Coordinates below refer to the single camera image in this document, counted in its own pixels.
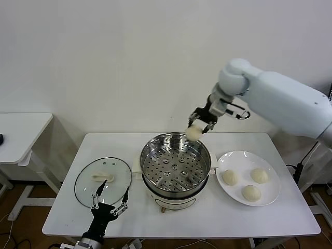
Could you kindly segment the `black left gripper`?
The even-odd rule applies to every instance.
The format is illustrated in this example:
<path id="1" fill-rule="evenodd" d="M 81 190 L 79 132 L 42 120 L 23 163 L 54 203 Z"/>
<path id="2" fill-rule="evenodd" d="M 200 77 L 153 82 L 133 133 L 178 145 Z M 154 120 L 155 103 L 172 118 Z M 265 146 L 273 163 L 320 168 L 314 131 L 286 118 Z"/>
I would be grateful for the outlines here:
<path id="1" fill-rule="evenodd" d="M 96 192 L 91 195 L 92 205 L 90 209 L 93 215 L 93 220 L 88 231 L 82 235 L 83 238 L 103 238 L 108 223 L 116 220 L 117 216 L 121 215 L 128 209 L 129 187 L 127 187 L 119 207 L 99 203 L 99 197 L 101 196 L 106 183 L 107 179 L 97 188 Z"/>

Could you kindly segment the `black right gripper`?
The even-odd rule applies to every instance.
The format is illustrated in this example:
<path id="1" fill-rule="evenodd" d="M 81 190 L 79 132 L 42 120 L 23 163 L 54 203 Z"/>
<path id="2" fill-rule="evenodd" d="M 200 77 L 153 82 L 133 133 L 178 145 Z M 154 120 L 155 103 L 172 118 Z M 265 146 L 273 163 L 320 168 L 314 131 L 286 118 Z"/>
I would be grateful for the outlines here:
<path id="1" fill-rule="evenodd" d="M 192 126 L 195 120 L 199 119 L 205 123 L 208 123 L 202 130 L 202 133 L 207 133 L 214 129 L 217 123 L 217 116 L 210 113 L 210 107 L 212 102 L 210 101 L 210 95 L 207 98 L 206 105 L 204 107 L 197 107 L 188 118 L 188 128 Z"/>

